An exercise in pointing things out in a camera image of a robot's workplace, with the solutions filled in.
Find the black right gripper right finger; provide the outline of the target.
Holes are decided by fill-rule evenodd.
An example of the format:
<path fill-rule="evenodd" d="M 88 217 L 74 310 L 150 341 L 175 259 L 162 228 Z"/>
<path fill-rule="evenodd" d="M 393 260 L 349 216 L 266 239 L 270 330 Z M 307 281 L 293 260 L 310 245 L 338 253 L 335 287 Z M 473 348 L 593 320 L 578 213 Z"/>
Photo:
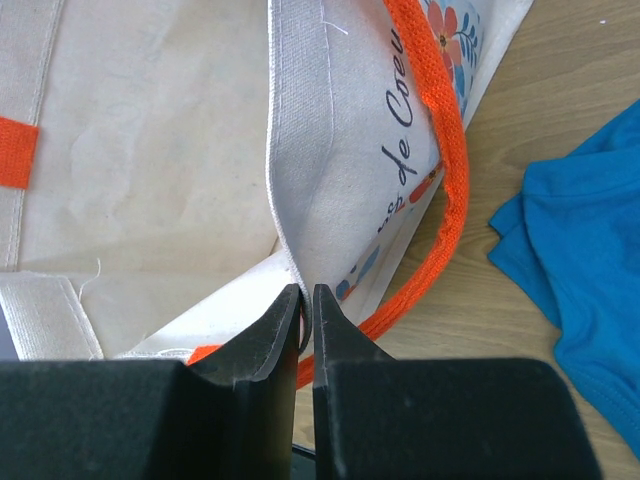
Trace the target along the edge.
<path fill-rule="evenodd" d="M 598 479 L 567 385 L 528 358 L 397 360 L 314 290 L 320 479 Z"/>

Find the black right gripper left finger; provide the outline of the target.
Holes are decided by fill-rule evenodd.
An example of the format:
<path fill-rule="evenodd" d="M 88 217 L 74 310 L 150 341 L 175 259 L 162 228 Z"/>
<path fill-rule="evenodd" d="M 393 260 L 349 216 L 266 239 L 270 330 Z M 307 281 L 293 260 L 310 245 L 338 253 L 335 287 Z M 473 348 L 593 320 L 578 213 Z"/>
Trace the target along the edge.
<path fill-rule="evenodd" d="M 210 355 L 1 365 L 5 479 L 286 479 L 301 293 Z"/>

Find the beige canvas tote bag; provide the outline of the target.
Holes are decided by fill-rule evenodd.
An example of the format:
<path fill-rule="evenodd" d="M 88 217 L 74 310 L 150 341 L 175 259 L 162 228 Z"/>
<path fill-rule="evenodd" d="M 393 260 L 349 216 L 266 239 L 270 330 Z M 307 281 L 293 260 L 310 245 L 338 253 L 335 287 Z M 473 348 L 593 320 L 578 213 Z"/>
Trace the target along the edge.
<path fill-rule="evenodd" d="M 371 338 L 451 260 L 527 1 L 5 1 L 1 355 L 196 360 L 289 283 Z"/>

